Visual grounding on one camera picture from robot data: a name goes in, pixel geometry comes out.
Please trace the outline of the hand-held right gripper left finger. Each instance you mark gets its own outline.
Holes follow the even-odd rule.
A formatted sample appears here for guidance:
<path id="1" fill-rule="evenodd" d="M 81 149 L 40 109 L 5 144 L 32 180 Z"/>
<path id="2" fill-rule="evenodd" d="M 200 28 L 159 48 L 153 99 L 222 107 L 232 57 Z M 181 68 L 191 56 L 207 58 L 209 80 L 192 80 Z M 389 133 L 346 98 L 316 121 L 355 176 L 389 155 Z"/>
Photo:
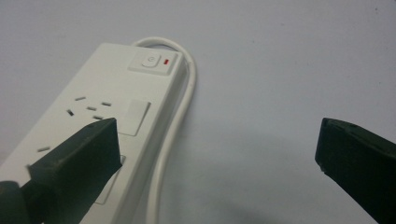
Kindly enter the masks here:
<path id="1" fill-rule="evenodd" d="M 117 121 L 88 124 L 28 166 L 23 186 L 0 181 L 0 224 L 78 224 L 120 168 Z"/>

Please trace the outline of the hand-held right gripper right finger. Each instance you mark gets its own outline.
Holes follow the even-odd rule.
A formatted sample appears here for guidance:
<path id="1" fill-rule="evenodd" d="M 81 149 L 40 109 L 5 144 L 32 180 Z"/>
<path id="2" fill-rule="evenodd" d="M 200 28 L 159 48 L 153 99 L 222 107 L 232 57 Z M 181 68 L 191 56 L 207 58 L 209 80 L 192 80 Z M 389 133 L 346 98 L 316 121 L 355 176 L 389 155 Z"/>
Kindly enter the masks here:
<path id="1" fill-rule="evenodd" d="M 315 161 L 378 224 L 396 224 L 396 144 L 356 124 L 325 118 Z"/>

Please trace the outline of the white power strip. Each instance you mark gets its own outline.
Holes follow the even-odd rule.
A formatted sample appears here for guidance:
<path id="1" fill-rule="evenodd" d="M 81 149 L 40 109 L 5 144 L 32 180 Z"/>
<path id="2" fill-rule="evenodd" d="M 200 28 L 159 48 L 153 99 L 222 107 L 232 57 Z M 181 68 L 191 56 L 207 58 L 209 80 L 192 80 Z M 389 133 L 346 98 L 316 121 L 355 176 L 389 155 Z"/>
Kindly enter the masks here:
<path id="1" fill-rule="evenodd" d="M 117 121 L 122 166 L 80 224 L 131 224 L 187 75 L 181 53 L 105 43 L 0 165 L 24 185 L 27 168 L 89 123 Z"/>

